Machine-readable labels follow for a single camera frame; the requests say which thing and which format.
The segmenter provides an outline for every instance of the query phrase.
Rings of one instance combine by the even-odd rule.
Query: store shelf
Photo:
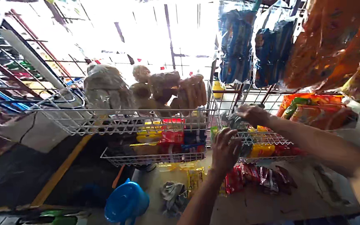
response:
[[[114,166],[122,165],[148,165],[161,162],[191,162],[205,158],[205,153],[179,153],[162,155],[134,155],[134,156],[110,156],[112,155],[108,148],[102,153],[101,158],[107,159]]]
[[[208,127],[215,109],[86,109],[85,99],[70,88],[34,105],[70,135],[200,130]]]
[[[291,141],[285,139],[281,135],[273,132],[268,128],[253,128],[248,123],[243,124],[246,129],[241,129],[237,133],[237,136],[242,139],[244,144],[253,145],[256,143],[259,144],[268,144],[268,145],[288,145],[292,144]]]
[[[305,159],[306,157],[295,155],[295,156],[275,156],[275,157],[261,157],[261,158],[238,158],[237,162],[239,163],[257,163],[259,161],[268,161],[268,162],[277,162],[277,161],[299,161]]]

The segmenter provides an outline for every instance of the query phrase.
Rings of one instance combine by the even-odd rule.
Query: fingers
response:
[[[216,142],[215,143],[217,143],[217,141],[222,140],[224,138],[224,136],[226,135],[226,133],[229,132],[229,131],[230,131],[230,128],[228,128],[228,127],[226,127],[225,129],[219,131],[219,133],[216,135]]]
[[[246,112],[245,113],[244,112],[237,112],[237,116],[246,119],[247,118],[247,113]]]
[[[234,138],[230,141],[229,150],[238,157],[241,151],[242,141],[240,138]]]
[[[224,137],[223,137],[223,142],[224,142],[224,143],[229,143],[230,139],[231,139],[232,137],[234,137],[236,134],[237,134],[237,130],[230,130],[230,131],[228,131],[228,132],[224,135]]]
[[[247,104],[244,104],[240,107],[238,107],[238,111],[239,112],[245,112],[247,109],[249,109],[251,106],[247,105]]]

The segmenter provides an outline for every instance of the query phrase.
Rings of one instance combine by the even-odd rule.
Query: wire rack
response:
[[[106,148],[101,155],[102,159],[107,159],[114,166],[122,165],[148,165],[161,162],[191,162],[205,158],[206,151],[200,153],[178,153],[161,155],[134,155],[134,156],[112,156],[111,149]]]
[[[216,120],[217,120],[219,129],[222,129],[224,126],[227,126],[227,124],[224,121],[222,121],[221,117],[227,116],[227,115],[230,115],[231,113],[233,113],[237,107],[236,106],[237,103],[239,105],[257,104],[257,103],[263,103],[263,102],[266,104],[265,100],[267,100],[267,96],[270,95],[270,93],[269,93],[270,90],[266,90],[262,94],[265,96],[265,98],[260,100],[259,98],[263,97],[260,95],[261,95],[262,91],[264,91],[264,89],[260,89],[259,92],[257,92],[257,93],[254,93],[254,91],[251,91],[250,89],[251,89],[251,87],[245,92],[245,95],[243,96],[243,100],[241,100],[240,102],[238,102],[237,99],[241,99],[240,95],[242,95],[242,91],[239,92],[238,97],[236,97],[237,93],[233,94],[234,95],[233,101],[223,101],[223,99],[225,98],[224,95],[219,100],[219,103],[218,103],[218,100],[213,98],[214,104],[219,109],[218,112],[214,114],[216,116]],[[246,98],[248,95],[255,98],[255,100],[254,101],[246,101]],[[273,110],[273,107],[276,104],[279,105],[281,103],[281,101],[278,101],[281,94],[278,94],[278,95],[279,96],[277,97],[277,100],[274,103],[270,104],[271,107],[269,109],[266,109],[267,111],[271,112]],[[237,132],[237,136],[242,139],[244,144],[247,144],[247,145],[253,145],[253,144],[258,144],[258,143],[259,144],[268,144],[268,145],[291,144],[291,141],[285,139],[281,135],[273,132],[272,130],[270,130],[269,128],[266,128],[266,127],[256,129],[256,128],[252,127],[249,123],[242,122],[240,124],[240,128],[238,130],[239,131]]]
[[[32,106],[69,135],[206,130],[216,109],[86,109],[81,91],[66,88]]]
[[[262,161],[269,161],[269,162],[278,162],[278,161],[299,161],[304,159],[303,156],[276,156],[276,157],[260,157],[260,158],[238,158],[237,162],[239,163],[257,163]]]

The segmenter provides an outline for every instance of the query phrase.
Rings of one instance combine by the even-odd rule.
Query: yellow container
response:
[[[219,81],[217,80],[213,81],[212,90],[225,90],[225,89],[226,87],[222,87]],[[215,97],[216,99],[220,99],[223,97],[223,93],[214,93],[213,97]]]

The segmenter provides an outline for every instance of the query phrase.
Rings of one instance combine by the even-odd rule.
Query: red snack packet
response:
[[[269,195],[278,195],[279,189],[274,171],[266,167],[259,166],[258,173],[260,177],[260,185],[263,187],[263,192]]]
[[[180,131],[162,131],[162,139],[159,141],[161,146],[160,154],[182,153],[181,145],[184,144],[184,133]]]
[[[297,184],[295,183],[294,179],[290,176],[288,170],[284,169],[281,166],[276,166],[276,171],[280,175],[279,182],[283,182],[284,184],[288,184],[292,187],[298,188]]]
[[[233,167],[233,170],[226,175],[226,193],[242,191],[242,174],[240,166]]]
[[[260,181],[259,175],[257,173],[257,168],[252,163],[243,163],[241,164],[241,172],[243,176],[243,184],[244,186],[247,183],[253,183],[257,185]]]

